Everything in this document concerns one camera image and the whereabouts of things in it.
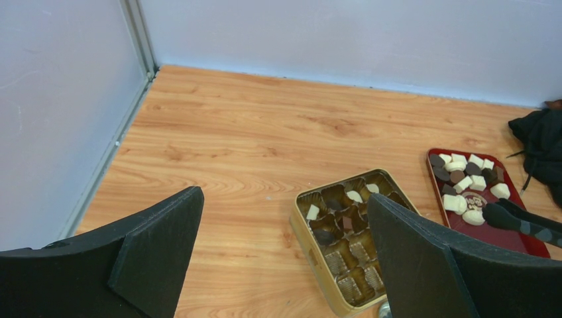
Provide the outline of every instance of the wooden table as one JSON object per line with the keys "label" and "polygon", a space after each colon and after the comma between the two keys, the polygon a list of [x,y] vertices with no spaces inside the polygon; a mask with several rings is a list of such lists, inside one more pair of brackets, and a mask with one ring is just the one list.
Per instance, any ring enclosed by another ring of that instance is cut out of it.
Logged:
{"label": "wooden table", "polygon": [[[205,207],[177,317],[332,317],[289,226],[297,193],[384,168],[440,223],[427,149],[505,158],[521,149],[507,121],[529,112],[164,66],[78,233],[197,185]],[[503,160],[517,188],[527,177],[522,159]],[[561,220],[538,181],[523,201]]]}

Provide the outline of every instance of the white panel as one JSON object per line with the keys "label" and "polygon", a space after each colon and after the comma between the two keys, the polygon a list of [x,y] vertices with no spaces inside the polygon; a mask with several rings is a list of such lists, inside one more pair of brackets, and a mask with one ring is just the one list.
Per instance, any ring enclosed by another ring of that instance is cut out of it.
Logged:
{"label": "white panel", "polygon": [[143,0],[160,64],[537,106],[560,0]]}
{"label": "white panel", "polygon": [[0,250],[56,240],[144,85],[118,1],[0,2]]}

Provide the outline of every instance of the red plate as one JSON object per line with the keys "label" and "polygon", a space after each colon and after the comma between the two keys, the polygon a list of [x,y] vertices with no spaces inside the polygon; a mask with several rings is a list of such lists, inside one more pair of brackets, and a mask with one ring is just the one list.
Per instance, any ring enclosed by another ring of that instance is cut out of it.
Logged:
{"label": "red plate", "polygon": [[[439,209],[441,210],[441,216],[443,217],[445,226],[448,226],[453,230],[459,231],[460,233],[466,234],[475,239],[479,239],[482,242],[487,242],[495,246],[507,248],[508,250],[514,250],[516,252],[521,252],[524,254],[550,258],[550,253],[548,253],[548,250],[546,249],[544,243],[534,237],[529,237],[527,235],[523,235],[514,231],[496,229],[488,225],[488,223],[484,223],[483,225],[476,227],[464,222],[461,216],[456,215],[450,211],[445,211],[445,209],[443,208],[443,201],[441,200],[441,188],[443,187],[444,183],[435,179],[433,170],[431,169],[431,163],[429,163],[429,156],[432,154],[451,155],[451,153],[462,154],[467,158],[467,160],[472,154],[471,152],[432,148],[427,152],[426,158],[427,169],[429,169],[431,183],[433,184],[433,190],[435,191],[437,202],[439,202]],[[511,193],[509,200],[525,209],[525,205],[523,204],[523,201],[521,201],[521,197],[519,197],[519,192],[514,187],[513,182],[511,181],[511,178],[509,177],[509,174],[507,173],[507,170],[505,169],[501,161],[487,154],[475,155],[482,159],[493,161],[494,166],[499,166],[505,171],[504,179]],[[494,203],[498,201],[498,198],[490,192],[489,188],[486,188],[484,191],[476,191],[469,188],[461,192],[461,195],[467,199],[469,205],[474,205],[476,207],[482,207],[486,203]]]}

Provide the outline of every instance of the chocolate piece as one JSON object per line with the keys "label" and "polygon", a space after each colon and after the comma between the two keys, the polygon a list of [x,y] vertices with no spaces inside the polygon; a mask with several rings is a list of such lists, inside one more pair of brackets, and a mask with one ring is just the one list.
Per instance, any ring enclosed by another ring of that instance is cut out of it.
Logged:
{"label": "chocolate piece", "polygon": [[349,217],[342,217],[341,220],[343,221],[343,230],[352,231],[353,230],[353,222]]}
{"label": "chocolate piece", "polygon": [[504,183],[506,181],[504,178],[504,170],[502,168],[495,166],[494,172],[496,172],[496,175],[498,176],[498,182]]}
{"label": "chocolate piece", "polygon": [[442,168],[445,165],[445,161],[439,157],[438,154],[429,155],[429,163],[434,167]]}
{"label": "chocolate piece", "polygon": [[465,171],[469,176],[479,176],[482,174],[482,170],[480,170],[480,167],[478,167],[478,165],[474,162],[469,162],[467,164],[467,167],[465,168]]}
{"label": "chocolate piece", "polygon": [[441,193],[442,194],[448,194],[448,195],[457,195],[457,190],[455,190],[453,187],[451,187],[448,184],[445,184],[443,186],[443,189],[441,189]]}
{"label": "chocolate piece", "polygon": [[326,201],[326,206],[336,211],[343,210],[343,205],[341,205],[341,203],[335,199],[330,199]]}
{"label": "chocolate piece", "polygon": [[482,170],[482,177],[486,180],[486,185],[493,186],[498,183],[498,174],[492,169],[484,168]]}
{"label": "chocolate piece", "polygon": [[461,182],[461,180],[464,178],[465,178],[465,173],[462,171],[457,170],[451,172],[451,182],[453,182],[454,184]]}
{"label": "chocolate piece", "polygon": [[312,231],[312,234],[314,234],[316,241],[321,246],[328,246],[335,241],[334,234],[323,229],[316,229]]}
{"label": "chocolate piece", "polygon": [[445,169],[441,167],[433,167],[433,174],[439,181],[448,182],[450,180],[449,172],[445,171]]}

